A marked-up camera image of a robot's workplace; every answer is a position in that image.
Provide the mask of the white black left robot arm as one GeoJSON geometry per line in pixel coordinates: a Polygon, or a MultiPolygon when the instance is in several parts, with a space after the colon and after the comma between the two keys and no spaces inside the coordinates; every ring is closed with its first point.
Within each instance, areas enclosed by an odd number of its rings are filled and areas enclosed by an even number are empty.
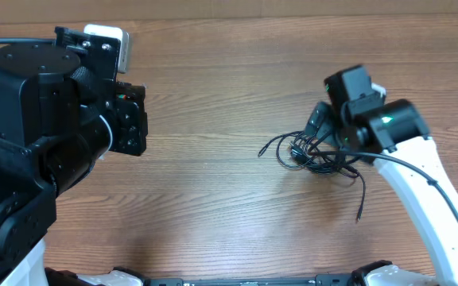
{"type": "Polygon", "coordinates": [[[86,35],[0,48],[0,283],[100,157],[146,150],[146,92],[118,81],[121,49],[86,35]]]}

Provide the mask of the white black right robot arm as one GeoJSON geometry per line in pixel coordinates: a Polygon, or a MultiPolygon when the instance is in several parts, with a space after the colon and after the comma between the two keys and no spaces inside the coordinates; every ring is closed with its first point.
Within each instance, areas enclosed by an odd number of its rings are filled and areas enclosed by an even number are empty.
{"type": "Polygon", "coordinates": [[[432,276],[376,261],[354,270],[350,285],[458,285],[458,192],[444,170],[426,121],[406,99],[356,65],[324,79],[334,143],[372,164],[401,200],[429,253],[432,276]]]}

